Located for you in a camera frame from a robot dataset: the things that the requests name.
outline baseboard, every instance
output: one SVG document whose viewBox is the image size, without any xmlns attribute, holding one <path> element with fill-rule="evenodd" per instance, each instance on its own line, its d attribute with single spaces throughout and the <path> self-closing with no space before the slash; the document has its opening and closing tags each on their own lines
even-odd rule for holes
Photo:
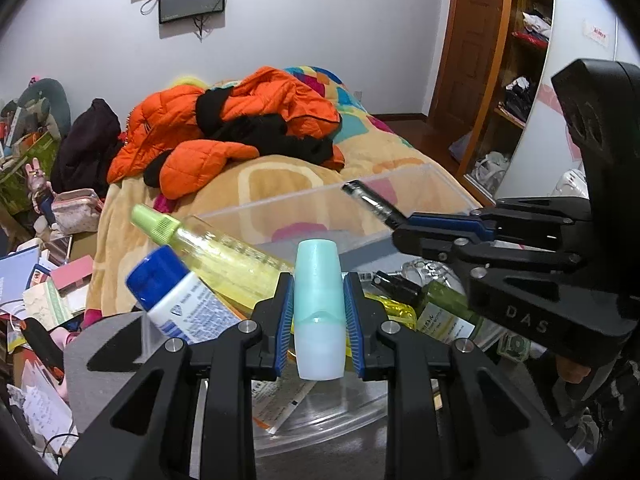
<svg viewBox="0 0 640 480">
<path fill-rule="evenodd" d="M 425 114 L 374 114 L 375 118 L 380 119 L 383 123 L 387 121 L 422 121 L 427 122 Z"/>
</svg>

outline green bag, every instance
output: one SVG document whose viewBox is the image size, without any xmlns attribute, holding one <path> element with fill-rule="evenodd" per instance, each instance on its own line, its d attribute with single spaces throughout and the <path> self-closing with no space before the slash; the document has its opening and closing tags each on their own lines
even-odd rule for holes
<svg viewBox="0 0 640 480">
<path fill-rule="evenodd" d="M 15 215 L 33 207 L 28 196 L 27 173 L 24 168 L 27 162 L 31 163 L 34 158 L 37 158 L 40 162 L 40 169 L 47 176 L 50 176 L 59 145 L 60 142 L 47 132 L 19 158 L 8 161 L 2 167 L 0 170 L 0 202 L 9 214 Z"/>
</svg>

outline yellow cap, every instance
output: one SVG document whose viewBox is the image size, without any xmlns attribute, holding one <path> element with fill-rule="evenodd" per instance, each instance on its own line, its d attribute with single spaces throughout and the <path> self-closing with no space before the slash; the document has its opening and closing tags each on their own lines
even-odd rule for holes
<svg viewBox="0 0 640 480">
<path fill-rule="evenodd" d="M 144 204 L 136 204 L 131 211 L 131 223 L 139 227 L 158 245 L 168 245 L 180 221 Z"/>
</svg>

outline wooden floor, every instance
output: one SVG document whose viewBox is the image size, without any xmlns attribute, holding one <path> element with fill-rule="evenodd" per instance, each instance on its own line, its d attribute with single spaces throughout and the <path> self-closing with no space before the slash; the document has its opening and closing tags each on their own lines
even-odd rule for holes
<svg viewBox="0 0 640 480">
<path fill-rule="evenodd" d="M 386 121 L 386 124 L 403 139 L 425 155 L 431 157 L 449 173 L 455 175 L 459 164 L 449 153 L 449 145 L 459 135 L 438 131 L 432 124 L 423 121 Z"/>
</svg>

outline door panel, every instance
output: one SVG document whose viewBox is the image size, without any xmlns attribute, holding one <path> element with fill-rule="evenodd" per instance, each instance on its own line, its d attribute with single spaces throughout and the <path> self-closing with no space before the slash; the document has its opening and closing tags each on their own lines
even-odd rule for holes
<svg viewBox="0 0 640 480">
<path fill-rule="evenodd" d="M 456 0 L 449 53 L 440 66 L 432 117 L 438 129 L 466 134 L 473 127 L 494 58 L 502 0 Z"/>
</svg>

